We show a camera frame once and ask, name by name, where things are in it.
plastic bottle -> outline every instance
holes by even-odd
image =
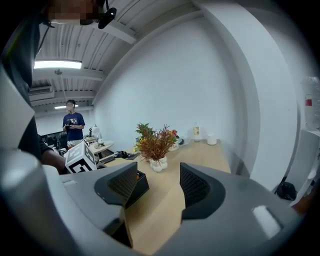
[[[194,123],[193,134],[194,134],[194,141],[199,142],[200,141],[200,131],[199,131],[199,126],[198,126],[197,122]]]

ceiling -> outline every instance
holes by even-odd
[[[190,0],[110,0],[109,5],[117,8],[115,20],[134,31],[136,42],[166,22],[196,11]],[[82,93],[75,98],[77,102],[87,102],[86,105],[90,105],[93,100],[92,92],[99,90],[105,77],[134,44],[91,26],[52,25],[55,28],[48,30],[36,60],[81,61],[82,69],[101,71],[104,77],[101,80],[77,76],[63,79],[49,77],[34,80],[32,88],[51,85],[55,92],[69,92],[67,99],[73,97],[73,92],[90,92],[90,97]],[[47,26],[40,25],[41,38],[46,30]],[[52,108],[53,105],[64,102],[64,97],[54,97],[32,101],[31,104],[34,109],[41,106],[39,109],[43,110],[45,105]]]

black bag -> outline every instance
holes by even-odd
[[[297,198],[297,191],[293,184],[282,182],[276,189],[277,195],[285,200],[294,201]]]

blue t-shirt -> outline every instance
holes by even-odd
[[[63,125],[74,125],[74,126],[85,126],[85,121],[80,113],[73,113],[73,114],[67,114],[63,118]],[[84,135],[82,133],[82,129],[67,129],[66,130],[66,140],[67,141],[77,141],[77,140],[82,140],[84,138]]]

air conditioner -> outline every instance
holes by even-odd
[[[54,97],[55,91],[52,89],[52,86],[31,88],[29,91],[29,98],[31,102],[52,99]]]

